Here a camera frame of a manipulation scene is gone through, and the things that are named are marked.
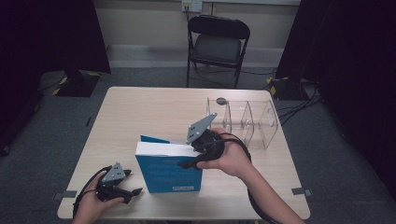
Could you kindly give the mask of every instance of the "forearm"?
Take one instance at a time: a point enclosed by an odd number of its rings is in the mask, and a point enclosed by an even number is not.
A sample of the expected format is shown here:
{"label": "forearm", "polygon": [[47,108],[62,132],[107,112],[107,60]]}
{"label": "forearm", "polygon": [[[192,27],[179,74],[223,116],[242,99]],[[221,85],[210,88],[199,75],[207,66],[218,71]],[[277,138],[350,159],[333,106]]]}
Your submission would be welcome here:
{"label": "forearm", "polygon": [[95,217],[84,216],[84,214],[77,214],[73,219],[72,224],[91,224],[96,220]]}
{"label": "forearm", "polygon": [[281,223],[304,223],[254,166],[247,167],[239,178],[245,183],[260,209],[269,217]]}

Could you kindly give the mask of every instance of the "wall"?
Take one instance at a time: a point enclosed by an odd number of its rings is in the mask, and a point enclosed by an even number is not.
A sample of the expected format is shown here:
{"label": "wall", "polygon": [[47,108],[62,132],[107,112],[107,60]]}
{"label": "wall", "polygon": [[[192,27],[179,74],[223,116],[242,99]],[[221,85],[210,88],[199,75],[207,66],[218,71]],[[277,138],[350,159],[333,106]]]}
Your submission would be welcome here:
{"label": "wall", "polygon": [[[187,19],[180,1],[94,0],[105,44],[187,46]],[[204,2],[202,14],[212,4]],[[216,15],[245,22],[250,48],[283,49],[298,6],[215,4]]]}

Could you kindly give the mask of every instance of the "acrylic divider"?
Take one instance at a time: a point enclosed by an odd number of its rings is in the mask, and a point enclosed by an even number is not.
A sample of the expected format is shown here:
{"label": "acrylic divider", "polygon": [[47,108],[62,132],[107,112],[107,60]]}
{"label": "acrylic divider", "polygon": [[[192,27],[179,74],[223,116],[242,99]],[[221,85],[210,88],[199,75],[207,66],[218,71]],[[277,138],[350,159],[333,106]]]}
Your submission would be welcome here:
{"label": "acrylic divider", "polygon": [[271,101],[227,101],[207,99],[206,114],[217,113],[210,128],[222,128],[244,141],[248,147],[268,148],[278,122]]}

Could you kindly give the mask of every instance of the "tabletop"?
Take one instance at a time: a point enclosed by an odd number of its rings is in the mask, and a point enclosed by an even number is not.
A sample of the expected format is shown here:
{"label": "tabletop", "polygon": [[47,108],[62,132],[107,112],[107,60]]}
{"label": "tabletop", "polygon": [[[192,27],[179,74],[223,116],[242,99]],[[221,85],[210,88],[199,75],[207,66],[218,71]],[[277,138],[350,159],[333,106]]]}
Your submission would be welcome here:
{"label": "tabletop", "polygon": [[[112,87],[99,110],[67,190],[80,191],[103,167],[119,162],[131,169],[121,189],[143,188],[128,204],[106,211],[102,218],[138,220],[251,220],[260,219],[237,177],[204,170],[197,192],[149,193],[135,158],[140,135],[185,142],[190,124],[206,116],[207,99],[268,101],[268,91]],[[303,219],[310,211],[281,127],[268,148],[250,144],[252,162],[280,197]],[[72,218],[75,199],[63,198],[60,218]]]}

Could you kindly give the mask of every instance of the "black folding chair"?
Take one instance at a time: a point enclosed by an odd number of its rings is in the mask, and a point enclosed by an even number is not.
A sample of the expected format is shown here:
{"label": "black folding chair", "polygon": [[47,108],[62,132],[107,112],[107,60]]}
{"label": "black folding chair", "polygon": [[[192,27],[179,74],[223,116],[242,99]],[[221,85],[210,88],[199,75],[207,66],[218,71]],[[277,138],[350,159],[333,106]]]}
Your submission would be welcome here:
{"label": "black folding chair", "polygon": [[[200,15],[190,19],[189,58],[187,65],[187,87],[190,81],[190,65],[197,63],[234,68],[236,88],[244,55],[250,38],[250,29],[239,20]],[[198,34],[195,42],[192,34]]]}

